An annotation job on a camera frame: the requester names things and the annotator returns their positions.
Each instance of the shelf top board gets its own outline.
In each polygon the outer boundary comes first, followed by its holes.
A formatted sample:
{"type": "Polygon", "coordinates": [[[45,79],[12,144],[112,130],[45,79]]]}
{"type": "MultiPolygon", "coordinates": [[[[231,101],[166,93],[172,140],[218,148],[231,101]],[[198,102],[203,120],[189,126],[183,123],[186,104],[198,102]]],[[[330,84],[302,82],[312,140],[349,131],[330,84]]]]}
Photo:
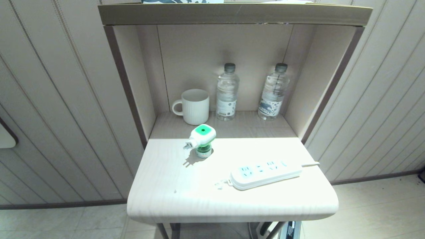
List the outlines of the shelf top board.
{"type": "Polygon", "coordinates": [[[195,128],[182,117],[162,113],[156,120],[127,201],[127,213],[140,222],[267,222],[316,220],[338,209],[337,195],[318,166],[297,178],[245,191],[215,186],[230,171],[264,160],[314,160],[283,116],[259,119],[256,111],[238,111],[234,120],[208,125],[217,131],[207,159],[184,150],[195,128]]]}
{"type": "Polygon", "coordinates": [[[372,8],[330,4],[99,5],[104,25],[325,24],[366,26],[372,8]]]}

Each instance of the tile floor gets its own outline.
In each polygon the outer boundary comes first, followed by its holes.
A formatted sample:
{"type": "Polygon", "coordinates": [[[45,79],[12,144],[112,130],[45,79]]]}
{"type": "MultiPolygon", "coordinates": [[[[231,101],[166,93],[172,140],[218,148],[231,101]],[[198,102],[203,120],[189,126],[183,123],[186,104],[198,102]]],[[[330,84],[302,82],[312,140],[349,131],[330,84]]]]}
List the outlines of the tile floor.
{"type": "MultiPolygon", "coordinates": [[[[304,221],[301,239],[425,239],[425,184],[416,175],[334,186],[340,209],[304,221]]],[[[0,239],[161,239],[126,205],[0,210],[0,239]]],[[[247,239],[246,223],[182,224],[181,239],[247,239]]]]}

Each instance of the bottle cap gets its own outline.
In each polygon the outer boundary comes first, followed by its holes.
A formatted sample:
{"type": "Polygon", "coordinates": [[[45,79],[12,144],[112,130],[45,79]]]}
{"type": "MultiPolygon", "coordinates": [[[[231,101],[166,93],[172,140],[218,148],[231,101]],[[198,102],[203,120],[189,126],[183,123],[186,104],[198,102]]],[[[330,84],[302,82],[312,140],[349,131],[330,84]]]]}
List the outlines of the bottle cap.
{"type": "Polygon", "coordinates": [[[226,63],[224,64],[224,71],[227,73],[233,73],[235,72],[236,65],[233,63],[226,63]]]}
{"type": "Polygon", "coordinates": [[[288,65],[285,63],[278,63],[276,64],[275,71],[279,73],[284,73],[288,69],[288,65]]]}

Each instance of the white wall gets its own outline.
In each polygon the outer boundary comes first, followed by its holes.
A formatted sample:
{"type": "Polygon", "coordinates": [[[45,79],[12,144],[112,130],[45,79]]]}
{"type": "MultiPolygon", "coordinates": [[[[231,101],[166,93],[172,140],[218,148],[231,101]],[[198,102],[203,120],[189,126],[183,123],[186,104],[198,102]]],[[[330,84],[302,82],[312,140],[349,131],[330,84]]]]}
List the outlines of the white wall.
{"type": "Polygon", "coordinates": [[[143,148],[99,1],[0,1],[0,205],[125,199],[143,148]]]}
{"type": "Polygon", "coordinates": [[[425,1],[324,1],[373,7],[306,147],[330,181],[425,166],[425,1]]]}

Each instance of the wall baseboard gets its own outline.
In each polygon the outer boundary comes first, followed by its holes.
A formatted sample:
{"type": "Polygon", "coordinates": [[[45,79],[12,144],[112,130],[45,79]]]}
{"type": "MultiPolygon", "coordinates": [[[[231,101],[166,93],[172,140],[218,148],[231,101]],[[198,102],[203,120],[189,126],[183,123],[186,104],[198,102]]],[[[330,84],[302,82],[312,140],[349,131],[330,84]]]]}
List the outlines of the wall baseboard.
{"type": "Polygon", "coordinates": [[[346,183],[365,182],[365,181],[372,181],[372,180],[378,180],[378,179],[387,179],[387,178],[394,178],[394,177],[400,177],[400,176],[406,176],[406,175],[412,175],[412,174],[419,174],[421,171],[422,169],[418,169],[418,170],[412,170],[407,172],[401,172],[401,173],[395,173],[395,174],[384,174],[384,175],[370,176],[370,177],[364,177],[364,178],[358,178],[358,179],[336,180],[330,183],[332,186],[334,186],[334,185],[340,185],[340,184],[346,184],[346,183]]]}
{"type": "MultiPolygon", "coordinates": [[[[344,179],[332,181],[331,185],[340,185],[346,183],[354,183],[354,182],[365,182],[372,181],[377,179],[387,179],[394,178],[412,174],[419,174],[422,172],[422,169],[401,172],[396,174],[385,174],[378,176],[371,176],[365,178],[358,179],[344,179]]],[[[46,208],[76,208],[76,207],[91,207],[91,206],[104,206],[104,205],[115,205],[115,204],[125,204],[127,203],[127,199],[119,199],[119,200],[107,200],[107,201],[93,201],[93,202],[66,202],[66,203],[51,203],[51,204],[29,204],[29,205],[0,205],[0,210],[7,209],[46,209],[46,208]]]]}
{"type": "Polygon", "coordinates": [[[127,203],[127,199],[92,201],[92,202],[66,202],[66,203],[51,203],[51,204],[0,205],[0,210],[76,208],[76,207],[104,206],[104,205],[125,204],[125,203],[127,203]]]}

